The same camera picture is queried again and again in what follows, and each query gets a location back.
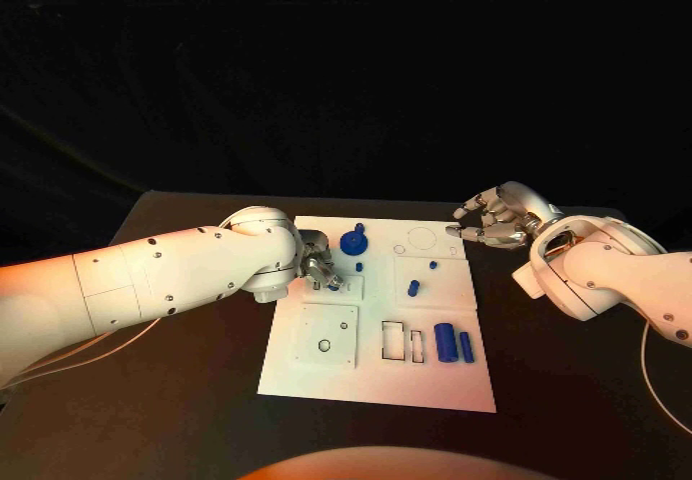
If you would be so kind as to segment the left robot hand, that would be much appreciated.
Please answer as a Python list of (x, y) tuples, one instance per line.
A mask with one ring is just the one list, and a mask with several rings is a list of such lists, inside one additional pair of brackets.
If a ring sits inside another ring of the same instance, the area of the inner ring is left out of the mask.
[(339, 290), (345, 281), (335, 270), (329, 239), (319, 230), (301, 230), (299, 277), (308, 278), (321, 287)]

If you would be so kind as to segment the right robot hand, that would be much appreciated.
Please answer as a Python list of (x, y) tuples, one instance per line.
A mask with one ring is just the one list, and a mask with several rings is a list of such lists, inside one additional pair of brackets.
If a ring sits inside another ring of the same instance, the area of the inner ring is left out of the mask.
[(564, 212), (533, 188), (508, 181), (462, 204), (453, 213), (458, 225), (449, 225), (446, 233), (463, 241), (514, 250), (537, 239), (564, 217)]

